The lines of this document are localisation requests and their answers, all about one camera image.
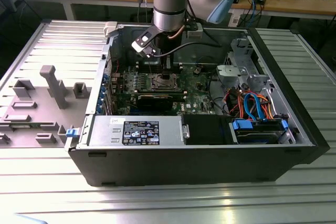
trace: gray 3d-printed part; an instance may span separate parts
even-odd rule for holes
[[[56,143],[56,138],[52,133],[37,133],[35,139],[39,144]]]
[[[0,131],[14,131],[9,124],[0,125]]]
[[[76,99],[89,98],[89,92],[84,82],[76,82],[72,90]]]
[[[58,86],[60,88],[60,90],[62,91],[63,95],[66,97],[67,96],[67,89],[66,87],[64,86],[64,83],[62,80],[57,80],[58,81]],[[50,97],[54,97],[54,94],[52,93],[51,89],[47,89],[49,94],[50,94]]]
[[[12,104],[13,109],[34,109],[37,107],[37,103],[32,102],[14,102]]]
[[[43,65],[40,70],[40,75],[46,79],[58,107],[60,109],[65,109],[67,106],[67,101],[64,98],[63,91],[59,87],[58,81],[56,80],[55,71],[56,69],[53,65]]]
[[[29,80],[18,80],[13,86],[14,92],[21,100],[29,99],[28,90],[32,89],[34,89],[34,86]]]
[[[6,134],[0,133],[0,144],[8,144],[9,141],[10,138]]]
[[[51,122],[46,124],[41,124],[41,129],[44,131],[56,131],[58,130],[59,126],[57,122]]]
[[[61,141],[62,141],[63,143],[65,143],[66,140],[67,140],[67,136],[65,135],[66,132],[67,132],[67,131],[65,130],[65,128],[63,127],[63,125],[61,125],[61,126],[59,127],[58,132],[57,132],[57,135],[59,136],[59,138],[61,139]]]
[[[6,115],[4,121],[10,122],[29,122],[31,117],[29,115]]]

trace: metal frame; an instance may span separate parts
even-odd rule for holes
[[[67,20],[76,20],[76,14],[74,12],[72,4],[84,4],[84,5],[104,5],[104,6],[128,6],[138,7],[137,2],[132,1],[109,1],[109,0],[26,0],[37,2],[54,2],[62,4]],[[153,8],[153,3],[147,3],[148,8]],[[229,27],[237,27],[240,16],[246,14],[248,9],[231,8],[229,13],[232,14]],[[311,18],[311,19],[332,19],[333,15],[321,15],[321,14],[308,14],[308,13],[291,13],[291,12],[277,12],[277,11],[263,11],[263,16],[277,16],[277,17],[293,17],[293,18]]]

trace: blue tab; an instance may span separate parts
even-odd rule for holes
[[[253,125],[249,120],[235,120],[233,122],[233,129],[252,130]]]
[[[98,112],[98,113],[102,113],[102,112],[103,112],[103,109],[102,109],[99,105],[97,105],[97,107],[96,107],[96,112]]]
[[[234,129],[234,130],[239,129],[239,125],[238,125],[237,121],[234,121],[234,122],[232,123],[232,125],[233,125],[233,129]]]
[[[283,125],[283,128],[285,128],[285,130],[288,129],[288,123],[287,123],[287,121],[282,120],[281,124]]]
[[[65,136],[67,137],[79,137],[79,135],[79,128],[68,129],[65,133]]]

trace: power supply label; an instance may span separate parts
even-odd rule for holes
[[[124,122],[122,143],[124,145],[159,145],[159,122]]]

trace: aluminum profile table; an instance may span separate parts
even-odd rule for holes
[[[102,24],[59,23],[57,29],[67,25],[78,28],[92,39],[93,45],[101,45],[102,49],[104,38],[99,28]],[[95,27],[98,37],[85,32],[90,26]],[[25,59],[31,56],[39,41],[46,38],[48,29],[51,27],[47,24],[39,27],[14,63],[12,75],[27,63]],[[276,182],[267,183],[91,187],[63,148],[1,148],[2,212],[17,212],[51,224],[74,221],[81,224],[336,222],[336,130],[332,125],[336,109],[335,106],[327,110],[317,107],[334,103],[334,76],[300,36],[287,30],[258,31],[331,147],[314,163],[296,166]],[[95,58],[79,56],[77,67],[89,57],[90,60]],[[61,56],[51,57],[49,63],[57,63],[58,59]],[[8,74],[1,81],[1,87],[7,92],[10,88],[5,84],[10,79]],[[327,86],[330,96],[311,93],[311,83],[320,92]]]

